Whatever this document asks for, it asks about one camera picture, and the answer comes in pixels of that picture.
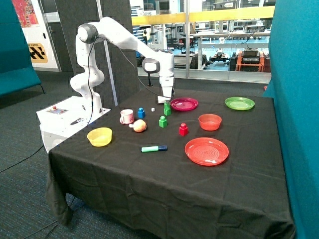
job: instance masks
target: teal partition panel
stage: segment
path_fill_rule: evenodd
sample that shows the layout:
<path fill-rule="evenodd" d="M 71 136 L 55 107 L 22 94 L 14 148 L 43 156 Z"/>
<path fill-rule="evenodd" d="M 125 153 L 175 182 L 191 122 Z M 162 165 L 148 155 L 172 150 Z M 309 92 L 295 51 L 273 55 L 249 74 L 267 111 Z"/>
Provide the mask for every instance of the teal partition panel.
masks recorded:
<path fill-rule="evenodd" d="M 0 8 L 0 96 L 41 82 L 33 69 L 29 48 L 11 0 Z"/>
<path fill-rule="evenodd" d="M 273 97 L 297 238 L 319 238 L 318 3 L 277 0 L 270 37 Z"/>

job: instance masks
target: pen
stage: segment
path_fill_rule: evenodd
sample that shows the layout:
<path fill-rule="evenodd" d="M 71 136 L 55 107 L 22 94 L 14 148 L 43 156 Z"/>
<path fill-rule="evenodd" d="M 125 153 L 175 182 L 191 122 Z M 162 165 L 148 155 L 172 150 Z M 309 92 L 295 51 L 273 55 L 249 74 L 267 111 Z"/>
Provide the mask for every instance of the pen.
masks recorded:
<path fill-rule="evenodd" d="M 155 152 L 155 151 L 167 151 L 167 146 L 166 145 L 162 145 L 162 146 L 141 147 L 140 151 L 142 153 Z"/>
<path fill-rule="evenodd" d="M 78 118 L 76 121 L 73 121 L 72 123 L 71 123 L 71 125 L 74 125 L 74 124 L 76 124 L 76 123 L 78 123 L 78 122 L 81 122 L 82 120 L 84 120 L 83 118 Z"/>

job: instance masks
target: yellow warning sign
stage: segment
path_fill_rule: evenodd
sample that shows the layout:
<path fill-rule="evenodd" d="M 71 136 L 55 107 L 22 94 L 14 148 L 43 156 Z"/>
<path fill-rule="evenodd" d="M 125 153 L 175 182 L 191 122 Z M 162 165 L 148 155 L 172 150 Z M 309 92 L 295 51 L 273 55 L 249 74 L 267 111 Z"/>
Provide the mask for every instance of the yellow warning sign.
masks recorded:
<path fill-rule="evenodd" d="M 32 43 L 28 44 L 31 62 L 32 63 L 47 63 L 48 58 L 46 57 L 45 50 L 42 44 Z"/>

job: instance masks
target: glass wall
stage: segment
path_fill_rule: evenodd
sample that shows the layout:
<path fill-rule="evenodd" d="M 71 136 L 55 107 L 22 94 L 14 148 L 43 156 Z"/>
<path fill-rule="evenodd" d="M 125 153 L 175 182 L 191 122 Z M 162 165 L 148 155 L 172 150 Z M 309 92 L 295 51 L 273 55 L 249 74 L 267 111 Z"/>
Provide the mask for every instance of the glass wall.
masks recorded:
<path fill-rule="evenodd" d="M 135 35 L 174 54 L 176 77 L 270 80 L 275 0 L 131 0 L 131 6 Z M 142 59 L 137 54 L 139 66 Z"/>

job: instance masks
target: red bowl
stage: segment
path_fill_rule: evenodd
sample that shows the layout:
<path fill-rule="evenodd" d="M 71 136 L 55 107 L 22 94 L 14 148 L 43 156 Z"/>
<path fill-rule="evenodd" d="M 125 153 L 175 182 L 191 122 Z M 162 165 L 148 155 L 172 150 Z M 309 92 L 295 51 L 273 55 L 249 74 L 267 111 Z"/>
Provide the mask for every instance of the red bowl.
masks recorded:
<path fill-rule="evenodd" d="M 221 123 L 221 117 L 213 114 L 201 115 L 198 120 L 200 127 L 207 131 L 217 130 Z"/>

